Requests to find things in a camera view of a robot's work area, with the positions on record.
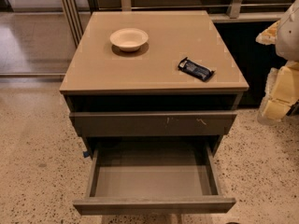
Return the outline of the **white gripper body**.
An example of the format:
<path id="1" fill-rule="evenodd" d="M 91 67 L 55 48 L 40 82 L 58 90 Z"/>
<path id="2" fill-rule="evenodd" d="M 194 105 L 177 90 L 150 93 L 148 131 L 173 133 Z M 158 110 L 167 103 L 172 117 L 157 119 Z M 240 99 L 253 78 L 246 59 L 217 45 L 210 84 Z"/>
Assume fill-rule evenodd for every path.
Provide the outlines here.
<path id="1" fill-rule="evenodd" d="M 287 61 L 279 69 L 271 68 L 265 94 L 272 101 L 293 106 L 299 100 L 299 62 Z"/>

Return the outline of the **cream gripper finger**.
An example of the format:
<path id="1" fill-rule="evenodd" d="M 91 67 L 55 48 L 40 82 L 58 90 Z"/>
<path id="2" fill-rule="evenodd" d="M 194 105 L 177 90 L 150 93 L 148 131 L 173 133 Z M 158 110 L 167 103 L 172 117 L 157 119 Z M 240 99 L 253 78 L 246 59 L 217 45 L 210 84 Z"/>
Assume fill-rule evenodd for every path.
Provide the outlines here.
<path id="1" fill-rule="evenodd" d="M 259 33 L 256 41 L 262 45 L 275 45 L 277 41 L 279 21 L 274 22 L 268 28 Z"/>
<path id="2" fill-rule="evenodd" d="M 281 122 L 290 109 L 291 108 L 286 104 L 272 101 L 268 97 L 264 97 L 259 107 L 258 121 Z"/>

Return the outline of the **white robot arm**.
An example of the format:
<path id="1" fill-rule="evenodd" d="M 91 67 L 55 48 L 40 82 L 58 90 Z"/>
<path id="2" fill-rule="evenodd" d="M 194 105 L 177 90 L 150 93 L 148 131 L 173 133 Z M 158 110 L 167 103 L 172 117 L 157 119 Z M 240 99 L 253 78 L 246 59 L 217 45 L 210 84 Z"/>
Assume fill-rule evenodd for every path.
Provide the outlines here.
<path id="1" fill-rule="evenodd" d="M 299 0 L 279 21 L 259 33 L 256 41 L 274 45 L 276 55 L 287 61 L 279 69 L 270 69 L 259 108 L 258 121 L 273 125 L 282 121 L 299 100 Z"/>

